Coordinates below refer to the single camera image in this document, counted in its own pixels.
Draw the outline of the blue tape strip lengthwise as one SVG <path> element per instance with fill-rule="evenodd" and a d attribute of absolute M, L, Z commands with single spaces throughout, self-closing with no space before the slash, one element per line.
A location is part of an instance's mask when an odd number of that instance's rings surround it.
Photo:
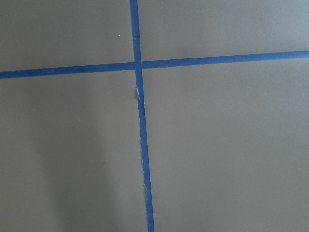
<path fill-rule="evenodd" d="M 149 153 L 148 153 L 146 113 L 145 113 L 139 12 L 138 12 L 138 2 L 136 0 L 130 1 L 130 12 L 131 12 L 131 25 L 132 25 L 132 41 L 133 41 L 136 90 L 138 96 L 137 104 L 138 104 L 138 116 L 139 116 L 139 128 L 140 128 L 142 169 L 143 169 L 143 179 L 145 187 L 147 231 L 153 232 L 155 230 L 155 227 L 154 227 L 154 216 L 153 216 L 151 175 L 150 175 L 150 164 L 149 164 Z"/>

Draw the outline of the blue tape strip crosswise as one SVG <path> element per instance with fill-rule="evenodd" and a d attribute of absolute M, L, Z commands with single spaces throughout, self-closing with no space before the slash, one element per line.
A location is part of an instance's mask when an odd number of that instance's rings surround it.
<path fill-rule="evenodd" d="M 169 67 L 181 67 L 181 66 L 238 63 L 238 62 L 298 59 L 298 58 L 308 58 L 308 57 L 309 57 L 309 52 L 308 50 L 306 50 L 306 51 L 290 51 L 290 52 L 277 52 L 277 53 L 215 56 L 215 57 L 203 57 L 203 58 L 152 60 L 152 61 L 143 61 L 141 63 L 141 66 L 144 69 L 153 69 L 153 68 L 169 68 Z M 110 63 L 110 64 L 96 64 L 96 65 L 84 65 L 84 66 L 68 66 L 68 67 L 52 67 L 52 68 L 39 68 L 39 69 L 15 70 L 15 71 L 1 71 L 0 78 L 1 79 L 11 79 L 11 78 L 54 76 L 54 75 L 66 75 L 66 74 L 80 74 L 80 73 L 129 71 L 129 70 L 134 70 L 134 69 L 135 69 L 135 64 L 133 62 Z"/>

